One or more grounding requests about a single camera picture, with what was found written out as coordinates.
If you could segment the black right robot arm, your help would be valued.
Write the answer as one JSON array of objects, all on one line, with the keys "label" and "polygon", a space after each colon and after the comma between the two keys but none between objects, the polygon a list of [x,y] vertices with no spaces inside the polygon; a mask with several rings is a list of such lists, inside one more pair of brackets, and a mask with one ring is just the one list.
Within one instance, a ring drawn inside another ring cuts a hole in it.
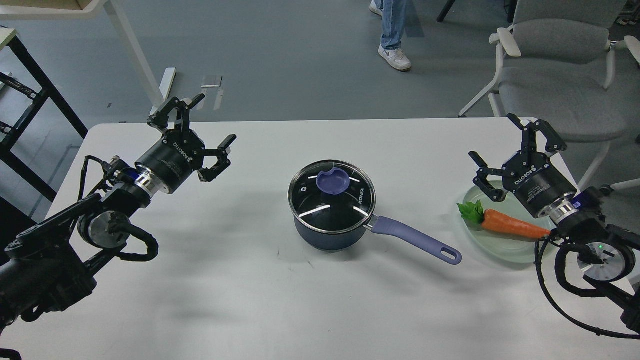
[{"label": "black right robot arm", "polygon": [[[522,132],[521,149],[500,168],[490,168],[477,152],[473,183],[490,201],[503,202],[512,194],[534,218],[548,217],[555,228],[535,240],[534,265],[541,290],[551,306],[565,319],[595,335],[639,339],[639,293],[629,294],[615,285],[636,266],[634,251],[639,236],[605,223],[601,192],[595,187],[578,191],[553,166],[551,157],[567,144],[545,120],[523,124],[515,114],[507,118]],[[546,287],[542,257],[548,245],[557,245],[554,271],[558,285],[583,298],[605,297],[622,309],[621,321],[631,333],[619,333],[580,322],[555,302]]]}]

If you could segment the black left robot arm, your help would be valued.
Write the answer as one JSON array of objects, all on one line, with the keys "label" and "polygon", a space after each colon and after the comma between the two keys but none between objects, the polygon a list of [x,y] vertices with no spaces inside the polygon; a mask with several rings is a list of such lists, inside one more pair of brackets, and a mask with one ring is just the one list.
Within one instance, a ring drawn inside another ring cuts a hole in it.
[{"label": "black left robot arm", "polygon": [[149,262],[159,253],[157,239],[133,225],[131,217],[155,194],[173,194],[193,173],[212,182],[231,166],[231,134],[207,149],[190,128],[190,111],[205,95],[166,100],[148,118],[160,140],[134,166],[115,156],[100,161],[102,178],[85,193],[88,155],[80,174],[78,201],[16,236],[4,249],[1,267],[1,328],[21,318],[34,322],[44,313],[64,312],[89,296],[95,275],[110,260]]}]

